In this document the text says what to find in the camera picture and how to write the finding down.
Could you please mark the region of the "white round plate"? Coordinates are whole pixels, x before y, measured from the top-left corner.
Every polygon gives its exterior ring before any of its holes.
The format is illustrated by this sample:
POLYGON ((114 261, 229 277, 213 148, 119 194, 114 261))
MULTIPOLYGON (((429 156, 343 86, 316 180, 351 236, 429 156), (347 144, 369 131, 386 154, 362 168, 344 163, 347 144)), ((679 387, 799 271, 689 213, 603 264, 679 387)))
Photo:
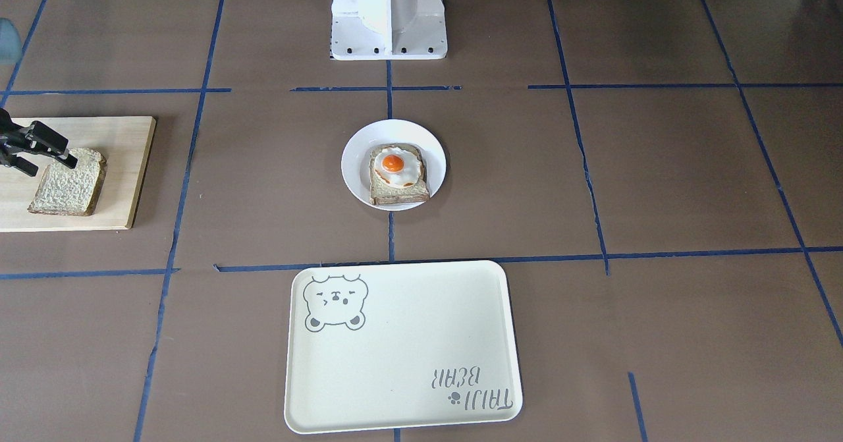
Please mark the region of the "white round plate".
POLYGON ((374 205, 370 202, 371 152, 379 146, 407 143, 419 149, 425 165, 425 181, 431 196, 445 183, 449 159, 439 139, 423 126, 406 120, 376 121, 360 129, 346 143, 341 156, 341 174, 350 193, 365 205, 383 211, 404 211, 422 203, 374 205))

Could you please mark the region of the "wooden cutting board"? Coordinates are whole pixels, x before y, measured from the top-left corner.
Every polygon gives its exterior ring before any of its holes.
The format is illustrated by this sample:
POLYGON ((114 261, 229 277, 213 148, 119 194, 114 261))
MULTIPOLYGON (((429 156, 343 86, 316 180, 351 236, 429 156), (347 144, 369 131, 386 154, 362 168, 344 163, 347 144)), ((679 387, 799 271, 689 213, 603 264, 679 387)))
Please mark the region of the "wooden cutting board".
POLYGON ((156 120, 151 116, 42 117, 40 121, 68 140, 70 148, 91 148, 106 160, 106 175, 91 216, 73 217, 29 213, 51 157, 21 153, 37 165, 27 176, 3 167, 1 171, 1 231, 47 232, 131 229, 144 183, 156 120))

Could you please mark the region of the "bottom toast slice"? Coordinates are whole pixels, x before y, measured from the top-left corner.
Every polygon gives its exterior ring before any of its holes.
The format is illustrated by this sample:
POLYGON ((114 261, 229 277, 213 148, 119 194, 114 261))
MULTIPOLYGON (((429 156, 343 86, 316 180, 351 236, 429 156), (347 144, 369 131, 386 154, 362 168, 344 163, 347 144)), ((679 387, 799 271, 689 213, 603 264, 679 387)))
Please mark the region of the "bottom toast slice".
POLYGON ((431 193, 427 185, 427 169, 425 168, 425 163, 422 159, 422 155, 419 149, 417 147, 414 147, 413 145, 410 145, 408 143, 387 143, 377 146, 376 148, 374 148, 373 151, 371 151, 368 163, 368 172, 370 177, 369 201, 373 205, 385 206, 400 203, 419 203, 426 202, 430 199, 431 193), (409 148, 419 155, 423 163, 422 179, 417 184, 415 184, 415 186, 404 189, 396 189, 388 186, 383 186, 375 180, 373 171, 371 171, 371 155, 373 155, 374 151, 379 150, 380 148, 391 146, 409 148))

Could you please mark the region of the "cream bear serving tray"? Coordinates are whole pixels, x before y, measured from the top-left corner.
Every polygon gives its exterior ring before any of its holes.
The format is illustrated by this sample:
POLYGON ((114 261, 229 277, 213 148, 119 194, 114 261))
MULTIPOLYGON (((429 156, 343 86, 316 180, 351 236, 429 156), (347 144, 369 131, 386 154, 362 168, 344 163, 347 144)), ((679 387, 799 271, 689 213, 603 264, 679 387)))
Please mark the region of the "cream bear serving tray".
POLYGON ((284 420, 293 432, 498 423, 523 405, 497 263, 313 267, 292 281, 284 420))

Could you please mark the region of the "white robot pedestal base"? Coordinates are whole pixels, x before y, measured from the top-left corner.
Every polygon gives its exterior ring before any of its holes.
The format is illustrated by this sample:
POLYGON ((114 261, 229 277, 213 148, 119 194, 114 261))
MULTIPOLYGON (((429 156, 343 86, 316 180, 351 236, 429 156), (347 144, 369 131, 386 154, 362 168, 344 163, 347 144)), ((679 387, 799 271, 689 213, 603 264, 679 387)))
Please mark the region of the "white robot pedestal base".
POLYGON ((338 61, 446 57, 443 0, 332 0, 329 52, 338 61))

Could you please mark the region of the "bread slice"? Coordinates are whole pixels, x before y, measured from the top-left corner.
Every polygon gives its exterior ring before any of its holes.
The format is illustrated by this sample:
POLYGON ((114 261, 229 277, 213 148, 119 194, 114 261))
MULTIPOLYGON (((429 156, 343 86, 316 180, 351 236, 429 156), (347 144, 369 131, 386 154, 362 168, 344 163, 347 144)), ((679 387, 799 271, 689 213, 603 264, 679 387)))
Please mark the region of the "bread slice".
POLYGON ((78 217, 94 214, 107 174, 106 157, 91 148, 73 148, 71 154, 76 158, 74 169, 60 163, 46 167, 29 213, 78 217))

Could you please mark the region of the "fried egg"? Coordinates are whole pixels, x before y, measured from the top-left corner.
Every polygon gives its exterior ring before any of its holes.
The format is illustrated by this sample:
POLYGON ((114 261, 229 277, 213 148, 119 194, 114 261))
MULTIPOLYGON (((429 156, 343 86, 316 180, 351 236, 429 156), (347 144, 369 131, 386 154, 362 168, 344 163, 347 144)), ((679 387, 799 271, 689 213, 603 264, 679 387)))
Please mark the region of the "fried egg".
POLYGON ((404 189, 422 179, 422 160, 409 148, 383 147, 371 155, 371 171, 383 186, 404 189))

